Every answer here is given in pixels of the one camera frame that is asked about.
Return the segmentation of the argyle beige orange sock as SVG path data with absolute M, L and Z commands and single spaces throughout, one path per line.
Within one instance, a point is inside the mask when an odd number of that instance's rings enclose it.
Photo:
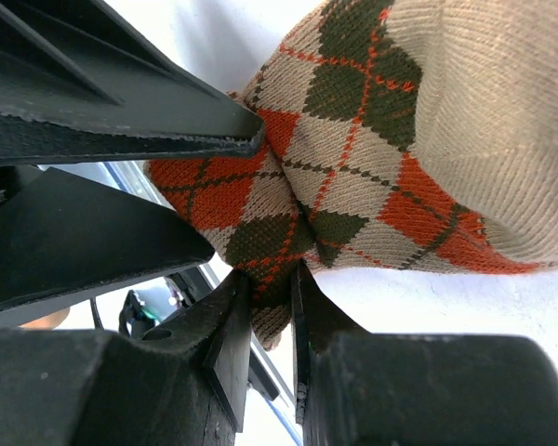
M 558 268 L 558 1 L 326 1 L 237 100 L 265 124 L 255 156 L 145 172 L 250 278 L 264 348 L 300 263 Z

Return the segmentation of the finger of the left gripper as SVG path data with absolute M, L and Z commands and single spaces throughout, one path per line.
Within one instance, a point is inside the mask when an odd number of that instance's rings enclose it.
M 161 204 L 56 168 L 0 168 L 0 319 L 37 319 L 213 254 Z
M 260 117 L 102 1 L 0 1 L 0 167 L 253 155 Z

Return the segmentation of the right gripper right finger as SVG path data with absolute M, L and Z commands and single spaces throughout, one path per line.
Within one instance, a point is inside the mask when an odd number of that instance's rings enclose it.
M 330 346 L 338 335 L 366 330 L 333 303 L 300 262 L 291 274 L 295 416 L 305 445 L 336 445 L 343 415 L 342 380 Z

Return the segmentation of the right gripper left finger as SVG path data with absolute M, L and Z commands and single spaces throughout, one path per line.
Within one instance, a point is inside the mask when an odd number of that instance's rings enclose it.
M 151 445 L 233 445 L 243 431 L 250 355 L 249 283 L 231 272 L 207 296 L 148 331 L 166 357 Z

